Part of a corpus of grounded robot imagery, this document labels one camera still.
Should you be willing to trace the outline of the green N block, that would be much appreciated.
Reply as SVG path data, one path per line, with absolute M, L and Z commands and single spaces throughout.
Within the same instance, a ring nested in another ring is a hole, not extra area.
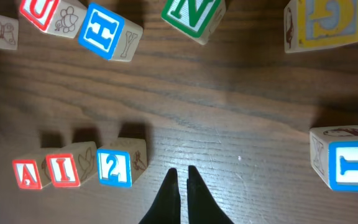
M 161 17 L 197 43 L 206 45 L 225 13 L 225 0 L 167 0 Z

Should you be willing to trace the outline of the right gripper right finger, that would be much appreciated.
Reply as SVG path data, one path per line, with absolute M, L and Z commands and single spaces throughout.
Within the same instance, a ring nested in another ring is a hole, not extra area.
M 188 166 L 189 224 L 233 224 L 221 210 L 195 166 Z

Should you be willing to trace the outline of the blue H block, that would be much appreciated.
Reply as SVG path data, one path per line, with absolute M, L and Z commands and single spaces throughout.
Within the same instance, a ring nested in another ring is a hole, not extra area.
M 89 4 L 78 43 L 105 60 L 130 62 L 143 28 L 94 2 Z

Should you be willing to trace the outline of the blue 2 block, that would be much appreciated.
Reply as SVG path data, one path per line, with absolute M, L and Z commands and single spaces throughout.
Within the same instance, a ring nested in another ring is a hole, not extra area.
M 146 141 L 117 138 L 97 149 L 96 162 L 100 184 L 131 188 L 148 168 Z

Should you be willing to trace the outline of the red A block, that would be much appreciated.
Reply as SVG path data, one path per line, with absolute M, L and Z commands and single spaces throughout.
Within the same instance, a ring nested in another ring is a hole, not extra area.
M 51 178 L 46 155 L 59 148 L 41 148 L 12 160 L 17 185 L 24 190 L 42 190 L 50 185 Z

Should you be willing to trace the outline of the red U block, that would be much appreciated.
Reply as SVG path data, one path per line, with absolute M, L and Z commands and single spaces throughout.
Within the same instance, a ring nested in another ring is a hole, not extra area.
M 19 12 L 43 33 L 74 39 L 87 7 L 77 0 L 22 0 Z

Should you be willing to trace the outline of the yellow block centre right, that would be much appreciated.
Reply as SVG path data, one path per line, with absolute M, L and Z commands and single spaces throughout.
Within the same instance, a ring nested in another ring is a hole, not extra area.
M 358 0 L 291 0 L 283 12 L 287 54 L 358 42 Z

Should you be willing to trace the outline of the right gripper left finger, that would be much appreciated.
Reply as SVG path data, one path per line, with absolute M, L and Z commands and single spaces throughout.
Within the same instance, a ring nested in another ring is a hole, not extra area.
M 180 212 L 177 170 L 170 168 L 151 207 L 139 224 L 180 224 Z

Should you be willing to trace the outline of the red I block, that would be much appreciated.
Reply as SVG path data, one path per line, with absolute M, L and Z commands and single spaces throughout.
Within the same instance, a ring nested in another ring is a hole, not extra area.
M 93 141 L 69 144 L 45 159 L 55 188 L 80 187 L 97 173 L 96 143 Z

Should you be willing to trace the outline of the blue T block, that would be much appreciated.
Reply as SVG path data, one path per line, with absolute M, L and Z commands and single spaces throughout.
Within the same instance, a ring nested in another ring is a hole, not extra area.
M 358 192 L 358 125 L 311 128 L 310 163 L 331 190 Z

